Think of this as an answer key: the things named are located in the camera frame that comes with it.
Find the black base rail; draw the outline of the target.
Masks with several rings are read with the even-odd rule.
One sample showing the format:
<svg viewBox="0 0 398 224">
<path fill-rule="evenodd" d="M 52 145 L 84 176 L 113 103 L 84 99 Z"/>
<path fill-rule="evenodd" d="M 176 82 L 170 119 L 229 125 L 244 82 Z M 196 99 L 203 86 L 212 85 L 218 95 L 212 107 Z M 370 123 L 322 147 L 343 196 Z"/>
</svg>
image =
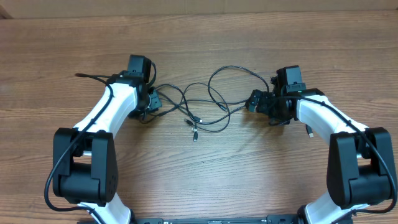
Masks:
<svg viewBox="0 0 398 224">
<path fill-rule="evenodd" d="M 304 218 L 298 215 L 268 215 L 262 218 L 136 218 L 130 224 L 305 224 Z"/>
</svg>

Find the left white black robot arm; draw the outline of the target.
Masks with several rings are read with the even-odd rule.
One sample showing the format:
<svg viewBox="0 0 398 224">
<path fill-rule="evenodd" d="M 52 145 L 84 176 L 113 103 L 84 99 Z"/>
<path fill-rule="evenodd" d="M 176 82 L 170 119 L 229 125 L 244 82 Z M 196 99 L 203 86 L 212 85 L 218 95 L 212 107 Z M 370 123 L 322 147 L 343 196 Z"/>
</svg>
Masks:
<svg viewBox="0 0 398 224">
<path fill-rule="evenodd" d="M 90 113 L 72 128 L 60 128 L 53 138 L 53 168 L 44 189 L 47 206 L 52 190 L 71 204 L 67 210 L 86 210 L 95 223 L 135 223 L 133 211 L 119 195 L 118 165 L 114 138 L 124 120 L 153 110 L 158 103 L 151 86 L 154 62 L 131 55 L 126 70 L 109 77 L 94 75 L 104 83 L 103 96 Z"/>
</svg>

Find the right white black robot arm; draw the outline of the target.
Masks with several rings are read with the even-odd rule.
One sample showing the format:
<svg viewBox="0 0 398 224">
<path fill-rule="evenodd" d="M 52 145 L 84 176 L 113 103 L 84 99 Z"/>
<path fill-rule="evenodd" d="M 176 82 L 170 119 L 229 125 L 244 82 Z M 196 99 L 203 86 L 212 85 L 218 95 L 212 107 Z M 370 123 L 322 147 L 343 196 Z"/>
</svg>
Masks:
<svg viewBox="0 0 398 224">
<path fill-rule="evenodd" d="M 265 223 L 352 223 L 358 213 L 383 214 L 397 204 L 397 174 L 389 132 L 356 122 L 317 88 L 308 89 L 300 67 L 284 67 L 273 89 L 253 90 L 245 107 L 265 114 L 269 125 L 306 125 L 329 146 L 327 191 L 295 215 L 268 215 Z"/>
</svg>

